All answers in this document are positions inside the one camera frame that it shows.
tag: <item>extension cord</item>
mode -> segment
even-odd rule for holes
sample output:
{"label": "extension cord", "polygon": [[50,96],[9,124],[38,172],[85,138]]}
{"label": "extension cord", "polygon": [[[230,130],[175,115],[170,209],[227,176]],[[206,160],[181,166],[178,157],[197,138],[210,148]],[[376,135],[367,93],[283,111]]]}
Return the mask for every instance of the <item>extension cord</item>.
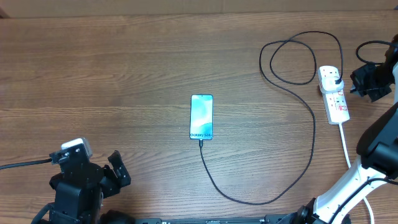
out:
{"label": "extension cord", "polygon": [[[319,87],[322,92],[322,97],[323,97],[323,102],[325,104],[325,110],[326,110],[326,116],[328,117],[328,122],[329,124],[338,124],[340,128],[340,135],[341,135],[341,143],[343,145],[343,150],[344,150],[344,155],[345,159],[347,162],[348,168],[351,167],[351,163],[349,161],[348,157],[348,152],[347,152],[347,147],[346,147],[346,141],[344,137],[344,132],[343,132],[343,126],[342,124],[345,121],[349,120],[349,113],[348,113],[348,108],[347,108],[347,102],[344,97],[344,91],[340,89],[339,86],[328,86],[328,93],[324,93],[323,88],[325,85],[325,81],[329,81],[330,77],[339,77],[338,74],[338,69],[333,66],[322,66],[318,69],[318,78],[319,78]],[[368,202],[368,200],[363,198],[368,210],[369,210],[369,216],[371,220],[371,224],[374,224],[374,216],[373,216],[373,211],[372,208]]]}

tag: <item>phone screen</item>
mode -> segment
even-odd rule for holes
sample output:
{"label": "phone screen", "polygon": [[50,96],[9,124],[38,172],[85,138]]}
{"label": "phone screen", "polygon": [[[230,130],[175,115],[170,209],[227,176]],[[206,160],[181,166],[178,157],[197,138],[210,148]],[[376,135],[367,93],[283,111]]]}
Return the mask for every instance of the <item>phone screen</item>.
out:
{"label": "phone screen", "polygon": [[213,139],[213,96],[192,95],[190,138]]}

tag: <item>power adapter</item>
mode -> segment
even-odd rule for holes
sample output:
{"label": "power adapter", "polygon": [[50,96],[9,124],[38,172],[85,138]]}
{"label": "power adapter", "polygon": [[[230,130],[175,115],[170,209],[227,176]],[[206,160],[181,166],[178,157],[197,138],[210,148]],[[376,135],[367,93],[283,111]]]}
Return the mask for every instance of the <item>power adapter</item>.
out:
{"label": "power adapter", "polygon": [[340,124],[349,120],[348,108],[344,97],[344,83],[335,84],[339,79],[336,67],[322,66],[318,69],[319,87],[325,103],[329,124]]}
{"label": "power adapter", "polygon": [[343,90],[344,82],[337,83],[340,79],[338,69],[333,66],[325,65],[318,69],[319,87],[322,93],[334,93]]}

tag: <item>wood grain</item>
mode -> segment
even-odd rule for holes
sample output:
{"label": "wood grain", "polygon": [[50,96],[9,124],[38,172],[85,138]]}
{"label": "wood grain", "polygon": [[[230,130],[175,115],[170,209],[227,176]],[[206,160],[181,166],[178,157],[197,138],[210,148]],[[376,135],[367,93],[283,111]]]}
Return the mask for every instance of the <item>wood grain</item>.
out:
{"label": "wood grain", "polygon": [[[261,47],[305,30],[335,34],[345,53],[344,80],[361,62],[355,48],[396,34],[394,11],[117,16],[0,20],[0,164],[45,159],[61,143],[86,137],[92,161],[107,164],[117,149],[132,177],[121,194],[104,201],[135,217],[261,217],[296,211],[328,190],[346,171],[337,126],[327,123],[316,79],[286,86],[317,118],[315,155],[295,187],[270,205],[226,200],[211,185],[197,141],[189,140],[190,96],[215,99],[214,139],[204,155],[219,187],[250,202],[274,198],[308,162],[312,118],[292,95],[259,73]],[[297,38],[319,65],[340,67],[335,41],[318,34]],[[277,46],[264,51],[264,67]],[[383,61],[385,46],[362,50]],[[274,70],[292,81],[313,73],[310,52],[287,44]],[[344,125],[351,161],[363,131],[392,105],[392,94],[370,103],[347,95]],[[48,182],[59,167],[42,164],[0,172],[0,223],[30,223],[55,192]],[[396,223],[397,189],[369,196],[378,223]],[[361,203],[353,223],[368,223]]]}

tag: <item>white power cord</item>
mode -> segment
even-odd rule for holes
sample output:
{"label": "white power cord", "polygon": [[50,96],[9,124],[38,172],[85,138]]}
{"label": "white power cord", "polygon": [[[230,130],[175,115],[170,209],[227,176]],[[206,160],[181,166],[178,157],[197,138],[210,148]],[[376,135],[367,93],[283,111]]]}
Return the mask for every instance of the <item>white power cord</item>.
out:
{"label": "white power cord", "polygon": [[[344,137],[344,131],[343,131],[343,125],[341,123],[338,123],[338,127],[340,129],[340,136],[341,136],[341,143],[343,144],[343,150],[344,150],[344,156],[346,158],[346,162],[347,162],[347,166],[348,168],[351,167],[351,163],[349,161],[349,157],[348,157],[348,151],[347,151],[347,146],[346,146],[346,139]],[[365,202],[368,210],[369,210],[369,216],[371,218],[371,224],[374,224],[374,216],[373,216],[373,210],[371,208],[371,205],[369,204],[368,200],[365,198],[363,198],[363,201]]]}

